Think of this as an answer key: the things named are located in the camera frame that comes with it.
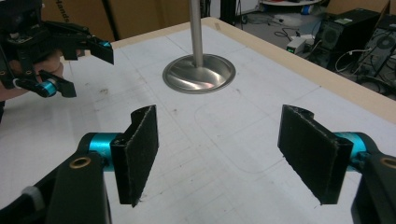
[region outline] conical metal base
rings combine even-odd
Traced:
[[[163,71],[163,81],[175,91],[207,93],[217,91],[233,81],[235,67],[228,60],[204,54],[202,67],[195,67],[193,55],[169,63]]]

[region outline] floor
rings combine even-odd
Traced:
[[[283,23],[278,22],[276,18],[285,19]],[[326,17],[325,6],[314,6],[309,15],[301,14],[301,7],[274,7],[269,6],[265,10],[249,13],[243,17],[245,22],[240,20],[236,27],[255,35],[265,41],[268,41],[282,49],[297,35],[315,36],[321,21]],[[307,39],[307,44],[313,47],[314,39]],[[301,57],[307,57],[309,52],[299,53]],[[365,83],[365,87],[372,91],[386,95],[388,98],[396,100],[396,77],[394,69],[395,61],[389,60],[388,66],[382,70],[381,83],[388,83],[387,87],[378,83]],[[352,81],[356,81],[356,76],[344,72],[339,74]]]

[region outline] metal rod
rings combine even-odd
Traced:
[[[195,67],[202,67],[204,64],[204,54],[202,50],[201,9],[199,0],[190,0],[190,24]]]

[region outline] hand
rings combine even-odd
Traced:
[[[64,65],[61,63],[61,56],[62,53],[59,50],[55,50],[45,61],[34,65],[35,73],[38,74],[40,70],[45,70],[55,76],[62,77],[64,73]],[[15,75],[22,73],[20,62],[16,60],[10,61],[9,66]],[[28,91],[17,88],[7,90],[0,82],[0,102],[20,96],[26,92]]]

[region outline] metal base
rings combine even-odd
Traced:
[[[163,71],[163,81],[175,91],[207,93],[217,91],[233,81],[235,67],[228,60],[204,54],[204,65],[195,67],[193,55],[169,63]]]

